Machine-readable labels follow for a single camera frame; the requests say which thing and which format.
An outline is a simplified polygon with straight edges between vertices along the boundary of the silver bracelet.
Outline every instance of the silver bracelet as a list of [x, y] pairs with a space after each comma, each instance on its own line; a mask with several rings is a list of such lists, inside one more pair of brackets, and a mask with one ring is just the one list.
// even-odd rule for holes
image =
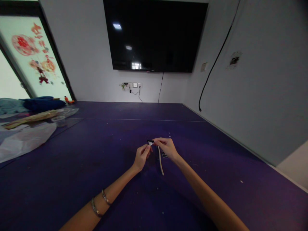
[[91, 205], [92, 205], [92, 209], [93, 209], [93, 212], [99, 217], [101, 218], [103, 215], [99, 213], [99, 211], [97, 210], [96, 206], [95, 206], [95, 203], [94, 203], [94, 197], [92, 198], [91, 200]]
[[103, 198], [105, 199], [105, 201], [106, 201], [106, 203], [107, 203], [107, 205], [111, 205], [111, 203], [109, 202], [109, 200], [107, 199], [107, 197], [106, 197], [106, 194], [105, 194], [105, 192], [104, 192], [104, 189], [102, 189], [102, 195], [103, 195]]

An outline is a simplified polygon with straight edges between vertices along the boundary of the purple floor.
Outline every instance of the purple floor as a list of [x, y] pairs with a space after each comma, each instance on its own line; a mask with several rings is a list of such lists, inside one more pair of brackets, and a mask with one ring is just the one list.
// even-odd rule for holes
[[[307, 230], [308, 195], [181, 104], [78, 102], [71, 126], [0, 169], [0, 229], [58, 230], [133, 163], [147, 139], [169, 137], [250, 230]], [[156, 153], [95, 230], [215, 230], [182, 173]]]

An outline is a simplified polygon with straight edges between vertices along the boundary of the wrist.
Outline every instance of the wrist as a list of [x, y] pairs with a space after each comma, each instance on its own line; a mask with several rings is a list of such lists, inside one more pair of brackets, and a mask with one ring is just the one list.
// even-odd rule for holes
[[137, 175], [139, 172], [141, 172], [142, 169], [140, 169], [139, 167], [135, 166], [134, 164], [130, 167], [131, 172], [134, 175]]
[[184, 159], [177, 153], [177, 155], [172, 159], [172, 161], [179, 166], [179, 164], [181, 164]]

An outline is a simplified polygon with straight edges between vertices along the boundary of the flat screen tv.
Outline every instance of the flat screen tv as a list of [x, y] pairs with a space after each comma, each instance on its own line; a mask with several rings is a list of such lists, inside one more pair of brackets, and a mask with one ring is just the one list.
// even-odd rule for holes
[[113, 69], [192, 72], [207, 3], [104, 0]]

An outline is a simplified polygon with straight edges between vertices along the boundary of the blue fabric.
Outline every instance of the blue fabric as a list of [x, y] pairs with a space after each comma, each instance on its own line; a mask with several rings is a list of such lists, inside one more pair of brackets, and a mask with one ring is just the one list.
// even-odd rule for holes
[[53, 100], [52, 96], [43, 96], [33, 99], [22, 99], [24, 101], [23, 106], [34, 113], [40, 113], [53, 109], [58, 109], [66, 105], [61, 100]]
[[28, 109], [24, 108], [23, 101], [21, 100], [0, 98], [0, 115], [27, 111]]

